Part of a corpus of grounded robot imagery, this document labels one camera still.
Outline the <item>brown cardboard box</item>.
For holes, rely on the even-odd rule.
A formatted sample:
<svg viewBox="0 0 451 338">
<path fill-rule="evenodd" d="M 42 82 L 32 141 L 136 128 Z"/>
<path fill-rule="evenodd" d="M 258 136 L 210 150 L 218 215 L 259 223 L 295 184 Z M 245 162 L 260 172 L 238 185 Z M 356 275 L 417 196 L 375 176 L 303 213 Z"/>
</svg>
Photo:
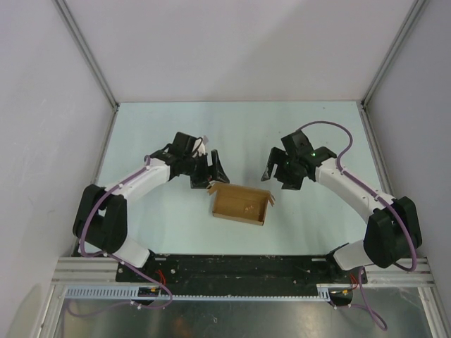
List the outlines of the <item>brown cardboard box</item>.
<svg viewBox="0 0 451 338">
<path fill-rule="evenodd" d="M 214 196 L 213 217 L 251 225 L 263 226 L 268 205 L 275 204 L 270 191 L 236 184 L 212 182 L 207 187 L 207 193 Z M 247 206 L 253 206 L 254 212 L 245 213 Z"/>
</svg>

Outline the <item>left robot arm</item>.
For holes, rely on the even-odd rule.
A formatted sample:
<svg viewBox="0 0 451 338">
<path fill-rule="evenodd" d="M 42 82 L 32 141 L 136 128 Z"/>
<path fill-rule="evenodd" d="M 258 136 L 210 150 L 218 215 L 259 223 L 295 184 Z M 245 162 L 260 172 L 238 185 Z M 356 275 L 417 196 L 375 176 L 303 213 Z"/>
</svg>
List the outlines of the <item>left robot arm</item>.
<svg viewBox="0 0 451 338">
<path fill-rule="evenodd" d="M 153 278 L 156 265 L 151 252 L 129 235 L 128 210 L 132 202 L 151 190 L 186 175 L 193 189 L 206 189 L 212 182 L 230 180 L 218 151 L 207 151 L 202 137 L 177 132 L 171 143 L 144 156 L 142 167 L 117 183 L 87 186 L 80 200 L 73 226 L 80 254 L 87 258 L 112 257 L 131 265 L 140 281 Z"/>
</svg>

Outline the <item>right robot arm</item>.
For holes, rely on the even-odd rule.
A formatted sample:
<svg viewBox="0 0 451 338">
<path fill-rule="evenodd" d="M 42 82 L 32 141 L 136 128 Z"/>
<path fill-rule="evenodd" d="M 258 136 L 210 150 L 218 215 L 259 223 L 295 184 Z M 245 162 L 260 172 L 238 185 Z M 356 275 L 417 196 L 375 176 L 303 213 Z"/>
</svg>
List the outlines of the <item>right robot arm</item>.
<svg viewBox="0 0 451 338">
<path fill-rule="evenodd" d="M 374 264 L 379 268 L 397 265 L 410 256 L 409 270 L 416 268 L 416 250 L 422 245 L 415 203 L 408 197 L 395 198 L 368 186 L 340 162 L 341 156 L 322 146 L 315 149 L 300 130 L 281 139 L 283 148 L 273 147 L 263 181 L 272 177 L 283 189 L 299 190 L 308 178 L 339 196 L 366 223 L 364 238 L 332 251 L 325 264 L 326 277 L 342 282 L 351 269 Z"/>
</svg>

